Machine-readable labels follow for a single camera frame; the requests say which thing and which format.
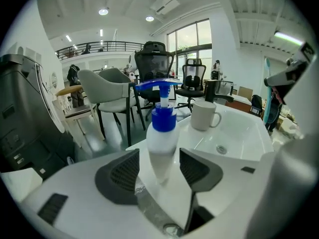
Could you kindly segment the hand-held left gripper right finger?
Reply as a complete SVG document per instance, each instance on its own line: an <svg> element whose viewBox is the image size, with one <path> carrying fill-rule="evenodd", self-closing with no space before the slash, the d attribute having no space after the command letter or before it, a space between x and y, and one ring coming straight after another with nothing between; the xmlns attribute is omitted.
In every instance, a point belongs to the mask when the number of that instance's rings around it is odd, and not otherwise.
<svg viewBox="0 0 319 239"><path fill-rule="evenodd" d="M220 215L251 179L257 161L179 149L180 171L191 188L184 233L188 234Z"/></svg>

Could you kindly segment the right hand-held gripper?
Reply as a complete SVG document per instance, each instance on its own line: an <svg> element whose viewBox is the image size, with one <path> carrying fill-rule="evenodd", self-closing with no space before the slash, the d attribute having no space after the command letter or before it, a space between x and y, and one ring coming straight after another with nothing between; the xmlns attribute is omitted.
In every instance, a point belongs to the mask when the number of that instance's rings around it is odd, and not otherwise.
<svg viewBox="0 0 319 239"><path fill-rule="evenodd" d="M303 43L297 52L286 61L286 70L264 79L267 87L276 89L291 89L310 66L316 56L316 51L308 43Z"/></svg>

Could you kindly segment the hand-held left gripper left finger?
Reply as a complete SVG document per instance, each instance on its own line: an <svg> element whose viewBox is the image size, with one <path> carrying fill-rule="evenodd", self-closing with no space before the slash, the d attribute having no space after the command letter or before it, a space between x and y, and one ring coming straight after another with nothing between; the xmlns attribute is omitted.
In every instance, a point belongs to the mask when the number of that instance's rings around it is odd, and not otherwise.
<svg viewBox="0 0 319 239"><path fill-rule="evenodd" d="M135 149L66 166L20 208L48 239L162 239L138 208L139 160Z"/></svg>

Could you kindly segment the blue cap spray bottle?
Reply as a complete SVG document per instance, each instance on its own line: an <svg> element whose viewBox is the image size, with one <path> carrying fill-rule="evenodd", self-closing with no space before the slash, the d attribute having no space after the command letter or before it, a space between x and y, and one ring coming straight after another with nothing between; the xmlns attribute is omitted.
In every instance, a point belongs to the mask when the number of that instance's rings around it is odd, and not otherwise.
<svg viewBox="0 0 319 239"><path fill-rule="evenodd" d="M169 103L169 93L171 86L180 84L177 79L161 78L147 80L136 86L138 91L159 88L160 101L151 112L152 122L146 136L150 162L159 183L164 183L168 179L179 138L176 109Z"/></svg>

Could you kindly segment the white sink basin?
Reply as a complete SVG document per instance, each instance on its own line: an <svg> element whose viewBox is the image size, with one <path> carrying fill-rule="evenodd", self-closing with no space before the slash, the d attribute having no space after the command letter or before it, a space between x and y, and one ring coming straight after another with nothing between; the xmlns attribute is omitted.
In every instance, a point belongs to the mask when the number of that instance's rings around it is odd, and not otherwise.
<svg viewBox="0 0 319 239"><path fill-rule="evenodd" d="M221 121L215 116L213 126L206 131L194 129L191 117L179 121L177 148L207 152L209 157L254 161L257 172L269 173L274 149L262 120L223 105L217 105L216 111L221 114Z"/></svg>

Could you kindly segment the white cup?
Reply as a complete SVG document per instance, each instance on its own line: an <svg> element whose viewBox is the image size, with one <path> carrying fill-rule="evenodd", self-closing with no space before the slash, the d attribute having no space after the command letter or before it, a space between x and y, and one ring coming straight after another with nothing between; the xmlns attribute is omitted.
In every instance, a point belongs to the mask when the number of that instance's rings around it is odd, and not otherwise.
<svg viewBox="0 0 319 239"><path fill-rule="evenodd" d="M221 122L222 115L216 109L217 106L211 102L194 102L190 119L191 126L199 131L207 131L209 128L217 127ZM215 115L218 116L218 122L213 125Z"/></svg>

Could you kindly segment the black faucet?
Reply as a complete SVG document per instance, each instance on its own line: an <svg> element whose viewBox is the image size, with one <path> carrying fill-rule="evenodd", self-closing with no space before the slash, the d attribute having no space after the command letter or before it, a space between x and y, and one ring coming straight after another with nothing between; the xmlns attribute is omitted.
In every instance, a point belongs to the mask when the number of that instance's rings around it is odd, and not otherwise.
<svg viewBox="0 0 319 239"><path fill-rule="evenodd" d="M220 86L220 83L226 83L230 84L230 95L222 95L218 93L218 86ZM216 99L223 99L229 103L232 103L234 101L234 98L232 97L232 91L233 91L233 82L230 81L223 81L223 80L207 80L206 81L206 95L205 95L205 101L213 103Z"/></svg>

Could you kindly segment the light wooden chair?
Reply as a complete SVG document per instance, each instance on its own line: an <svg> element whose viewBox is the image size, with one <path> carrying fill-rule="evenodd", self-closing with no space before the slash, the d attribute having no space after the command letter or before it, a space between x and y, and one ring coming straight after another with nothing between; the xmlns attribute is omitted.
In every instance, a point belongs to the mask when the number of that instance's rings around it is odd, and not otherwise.
<svg viewBox="0 0 319 239"><path fill-rule="evenodd" d="M95 125L98 130L99 137L104 140L102 130L100 128L100 122L97 117L97 105L93 105L89 102L88 105L80 106L78 108L71 108L69 104L67 104L67 95L76 93L77 91L81 91L82 86L76 85L71 87L66 87L62 90L59 90L55 93L58 107L60 109L60 114L62 116L62 123L65 126L65 129L72 135L75 143L81 148L81 140L78 138L76 129L79 129L80 132L85 135L86 132L83 130L80 119L84 117L91 116L95 122Z"/></svg>

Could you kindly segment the black mesh office chair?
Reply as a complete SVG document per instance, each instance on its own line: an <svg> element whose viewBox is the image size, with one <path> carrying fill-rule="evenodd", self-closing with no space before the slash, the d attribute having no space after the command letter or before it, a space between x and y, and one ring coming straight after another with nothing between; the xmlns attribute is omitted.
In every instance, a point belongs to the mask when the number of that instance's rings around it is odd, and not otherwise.
<svg viewBox="0 0 319 239"><path fill-rule="evenodd" d="M139 72L140 83L157 78L167 78L173 63L173 55L166 51L166 47L161 42L148 41L144 44L141 51L134 55L137 70ZM149 116L160 101L159 89L149 88L139 91L140 96L147 100L150 105L146 106L148 113L145 120L149 120Z"/></svg>
<svg viewBox="0 0 319 239"><path fill-rule="evenodd" d="M193 104L191 101L195 98L201 98L204 96L203 77L206 71L206 66L202 64L201 59L189 58L186 60L186 64L182 67L183 82L180 88L176 89L175 93L179 96L186 97L186 103L178 103L175 107L189 108L192 112Z"/></svg>

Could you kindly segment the grey chair black legs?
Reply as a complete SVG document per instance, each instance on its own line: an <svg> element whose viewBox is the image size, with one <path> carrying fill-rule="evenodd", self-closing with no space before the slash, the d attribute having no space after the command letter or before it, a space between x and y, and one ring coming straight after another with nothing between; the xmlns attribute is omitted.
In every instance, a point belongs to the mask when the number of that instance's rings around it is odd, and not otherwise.
<svg viewBox="0 0 319 239"><path fill-rule="evenodd" d="M132 146L133 107L137 108L143 129L146 129L136 84L117 68L101 71L100 74L83 69L78 72L78 78L88 98L90 110L93 111L96 105L93 119L102 140L105 139L105 132L101 113L122 113L126 115L128 146Z"/></svg>

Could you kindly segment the large glass window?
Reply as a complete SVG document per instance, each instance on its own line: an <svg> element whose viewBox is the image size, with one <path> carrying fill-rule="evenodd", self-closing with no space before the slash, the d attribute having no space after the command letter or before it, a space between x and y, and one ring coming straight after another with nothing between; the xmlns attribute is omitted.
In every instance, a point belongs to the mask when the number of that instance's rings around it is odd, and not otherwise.
<svg viewBox="0 0 319 239"><path fill-rule="evenodd" d="M167 37L168 51L175 56L187 58L210 57L212 50L211 26L209 19L196 21L179 28Z"/></svg>

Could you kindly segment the dark appliance cabinet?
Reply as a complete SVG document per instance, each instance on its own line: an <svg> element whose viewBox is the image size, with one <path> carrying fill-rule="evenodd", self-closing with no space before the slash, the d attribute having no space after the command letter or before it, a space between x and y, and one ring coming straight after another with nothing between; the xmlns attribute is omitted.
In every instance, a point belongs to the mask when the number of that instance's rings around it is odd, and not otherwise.
<svg viewBox="0 0 319 239"><path fill-rule="evenodd" d="M53 121L40 70L24 55L0 57L0 172L33 168L46 180L74 158L75 143Z"/></svg>

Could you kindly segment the black balcony railing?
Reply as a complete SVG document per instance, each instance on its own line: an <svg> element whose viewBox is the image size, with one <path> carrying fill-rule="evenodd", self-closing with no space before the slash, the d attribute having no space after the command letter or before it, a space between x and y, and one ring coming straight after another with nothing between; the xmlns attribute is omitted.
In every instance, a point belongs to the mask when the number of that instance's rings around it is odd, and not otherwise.
<svg viewBox="0 0 319 239"><path fill-rule="evenodd" d="M55 51L55 55L60 61L95 53L106 52L134 52L140 51L144 44L128 41L98 41L87 42L81 44L72 44L69 47L65 47Z"/></svg>

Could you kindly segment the ceiling air vent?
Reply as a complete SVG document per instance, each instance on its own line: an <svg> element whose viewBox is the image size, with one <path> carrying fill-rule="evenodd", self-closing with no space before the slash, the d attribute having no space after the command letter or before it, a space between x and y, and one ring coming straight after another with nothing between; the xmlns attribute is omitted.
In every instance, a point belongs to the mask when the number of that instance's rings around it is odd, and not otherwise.
<svg viewBox="0 0 319 239"><path fill-rule="evenodd" d="M151 9L155 11L156 15L166 15L179 5L180 3L177 0L156 0Z"/></svg>

